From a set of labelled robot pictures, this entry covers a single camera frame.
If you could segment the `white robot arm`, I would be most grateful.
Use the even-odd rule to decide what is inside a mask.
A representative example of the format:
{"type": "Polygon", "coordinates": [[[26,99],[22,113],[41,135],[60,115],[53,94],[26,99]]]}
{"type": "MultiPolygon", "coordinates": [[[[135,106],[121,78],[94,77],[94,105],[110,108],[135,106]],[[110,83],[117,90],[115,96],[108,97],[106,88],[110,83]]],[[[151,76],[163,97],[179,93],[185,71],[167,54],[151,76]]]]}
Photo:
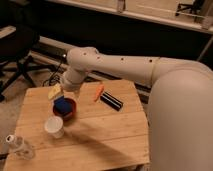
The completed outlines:
{"type": "Polygon", "coordinates": [[[91,71],[151,89],[150,171],[213,171],[213,70],[194,60],[106,55],[94,47],[68,51],[60,83],[81,88],[91,71]]]}

